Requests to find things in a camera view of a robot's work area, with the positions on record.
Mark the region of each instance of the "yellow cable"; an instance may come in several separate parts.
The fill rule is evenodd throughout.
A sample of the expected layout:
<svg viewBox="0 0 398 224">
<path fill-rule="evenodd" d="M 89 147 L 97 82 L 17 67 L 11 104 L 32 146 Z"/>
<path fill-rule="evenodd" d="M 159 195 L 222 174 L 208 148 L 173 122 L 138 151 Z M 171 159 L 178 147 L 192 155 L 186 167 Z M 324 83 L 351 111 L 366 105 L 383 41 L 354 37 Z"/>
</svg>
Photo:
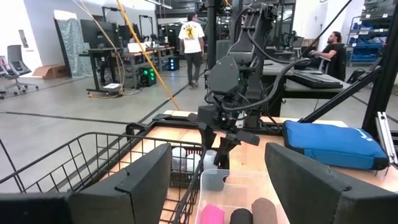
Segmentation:
<svg viewBox="0 0 398 224">
<path fill-rule="evenodd" d="M 144 56 L 145 56 L 146 60 L 149 62 L 150 67 L 155 71 L 156 77 L 160 80 L 160 83 L 163 85 L 163 88 L 165 89 L 165 91 L 166 91 L 166 93 L 168 94 L 168 96 L 170 97 L 170 99 L 173 101 L 175 107 L 176 107 L 178 110 L 180 110 L 180 107 L 178 106 L 177 102 L 175 101 L 175 99 L 174 99 L 173 95 L 171 94 L 170 90 L 167 88 L 166 84 L 163 82 L 162 77 L 161 77 L 161 76 L 159 75 L 159 73 L 157 72 L 157 70 L 156 70 L 154 64 L 152 63 L 152 61 L 150 60 L 150 58 L 149 58 L 148 55 L 146 54 L 144 48 L 142 48 L 142 46 L 141 46 L 141 44 L 140 44 L 140 41 L 139 41 L 139 39 L 138 39 L 138 37 L 137 37 L 137 34 L 134 32 L 134 29 L 133 29 L 132 26 L 131 26 L 130 20 L 129 20 L 129 18 L 128 18 L 128 16 L 127 16 L 125 10 L 124 10 L 123 5 L 121 4 L 120 0 L 116 0 L 116 1 L 118 2 L 118 5 L 119 5 L 119 8 L 120 8 L 120 10 L 121 10 L 121 12 L 122 12 L 122 14 L 123 14 L 124 20 L 126 20 L 127 25 L 129 26 L 130 32 L 131 32 L 132 35 L 134 36 L 134 39 L 136 40 L 136 42 L 139 43 L 138 46 L 140 47 L 142 53 L 144 53 Z"/>
<path fill-rule="evenodd" d="M 228 2 L 228 0 L 225 0 L 225 4 L 232 8 L 232 5 Z"/>
</svg>

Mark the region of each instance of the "gray office chair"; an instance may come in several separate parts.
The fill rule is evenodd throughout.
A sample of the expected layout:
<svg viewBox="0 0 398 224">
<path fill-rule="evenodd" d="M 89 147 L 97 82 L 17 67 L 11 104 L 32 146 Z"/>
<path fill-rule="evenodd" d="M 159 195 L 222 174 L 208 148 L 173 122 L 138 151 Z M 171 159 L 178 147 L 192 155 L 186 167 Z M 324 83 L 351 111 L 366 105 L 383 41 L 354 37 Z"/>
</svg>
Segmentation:
<svg viewBox="0 0 398 224">
<path fill-rule="evenodd" d="M 295 42 L 293 42 L 293 51 L 296 53 L 297 57 L 301 57 L 304 37 L 299 37 Z"/>
<path fill-rule="evenodd" d="M 7 75 L 7 70 L 4 66 L 0 65 L 0 78 L 1 77 L 5 77 Z M 2 88 L 0 88 L 0 100 L 4 99 L 3 94 L 6 94 L 6 90 L 3 90 Z"/>
<path fill-rule="evenodd" d="M 26 88 L 28 88 L 28 86 L 34 86 L 36 87 L 36 90 L 39 89 L 39 87 L 35 84 L 21 83 L 18 81 L 19 76 L 31 72 L 31 70 L 22 61 L 22 51 L 20 45 L 10 45 L 7 47 L 7 61 L 8 61 L 8 66 L 11 69 L 7 71 L 5 77 L 8 80 L 15 80 L 15 83 L 5 86 L 6 90 L 12 87 L 17 87 L 19 91 L 25 93 Z"/>
</svg>

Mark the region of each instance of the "keyboard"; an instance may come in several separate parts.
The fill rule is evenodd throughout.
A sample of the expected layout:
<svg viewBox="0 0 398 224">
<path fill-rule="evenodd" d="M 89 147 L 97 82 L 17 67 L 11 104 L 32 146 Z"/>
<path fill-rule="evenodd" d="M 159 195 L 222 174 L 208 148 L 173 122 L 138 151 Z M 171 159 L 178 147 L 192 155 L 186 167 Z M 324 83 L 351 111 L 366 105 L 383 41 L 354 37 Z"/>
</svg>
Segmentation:
<svg viewBox="0 0 398 224">
<path fill-rule="evenodd" d="M 310 88 L 342 88 L 343 85 L 340 82 L 336 82 L 319 75 L 312 75 L 303 73 L 300 71 L 293 71 L 293 75 L 287 77 L 301 85 L 305 85 Z"/>
</svg>

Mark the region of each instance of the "office chair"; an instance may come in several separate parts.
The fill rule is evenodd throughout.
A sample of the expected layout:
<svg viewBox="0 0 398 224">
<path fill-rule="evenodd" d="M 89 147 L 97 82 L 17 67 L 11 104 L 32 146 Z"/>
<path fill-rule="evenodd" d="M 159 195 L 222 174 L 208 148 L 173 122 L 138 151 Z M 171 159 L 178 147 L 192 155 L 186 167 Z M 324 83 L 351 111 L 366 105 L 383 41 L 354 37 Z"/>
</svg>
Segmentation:
<svg viewBox="0 0 398 224">
<path fill-rule="evenodd" d="M 334 56 L 329 64 L 328 68 L 326 70 L 327 74 L 330 75 L 331 77 L 335 77 L 343 82 L 345 82 L 346 79 L 346 54 L 347 51 L 344 48 L 344 44 L 341 44 L 342 48 L 339 50 Z"/>
<path fill-rule="evenodd" d="M 15 83 L 5 86 L 6 90 L 12 87 L 17 87 L 18 90 L 25 93 L 28 86 L 34 86 L 36 87 L 36 90 L 39 89 L 39 87 L 35 84 L 21 83 L 18 81 L 18 78 L 21 75 L 25 75 L 31 72 L 31 70 L 22 61 L 22 51 L 20 45 L 10 45 L 7 47 L 7 61 L 8 66 L 11 69 L 7 71 L 7 74 L 5 74 L 5 78 L 8 80 L 15 80 Z"/>
<path fill-rule="evenodd" d="M 0 77 L 5 77 L 7 75 L 7 70 L 4 66 L 0 65 Z M 6 90 L 0 89 L 0 100 L 4 99 L 3 94 L 6 94 Z"/>
<path fill-rule="evenodd" d="M 299 37 L 295 42 L 293 42 L 293 51 L 296 53 L 296 56 L 299 58 L 301 57 L 302 53 L 302 46 L 304 42 L 304 37 Z"/>
</svg>

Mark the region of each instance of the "wire basket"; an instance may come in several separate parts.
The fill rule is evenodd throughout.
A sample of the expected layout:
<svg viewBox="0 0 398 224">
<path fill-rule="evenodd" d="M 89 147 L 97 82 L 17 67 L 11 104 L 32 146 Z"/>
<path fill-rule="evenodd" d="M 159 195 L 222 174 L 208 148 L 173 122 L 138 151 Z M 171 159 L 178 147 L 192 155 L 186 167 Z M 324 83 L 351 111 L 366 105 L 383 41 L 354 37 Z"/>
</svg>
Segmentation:
<svg viewBox="0 0 398 224">
<path fill-rule="evenodd" d="M 189 223 L 197 202 L 205 147 L 199 143 L 108 133 L 86 133 L 16 169 L 0 145 L 13 173 L 0 180 L 0 192 L 79 192 L 128 166 L 153 148 L 170 143 L 200 155 L 195 170 L 172 169 L 159 223 Z M 173 156 L 173 159 L 186 159 Z"/>
</svg>

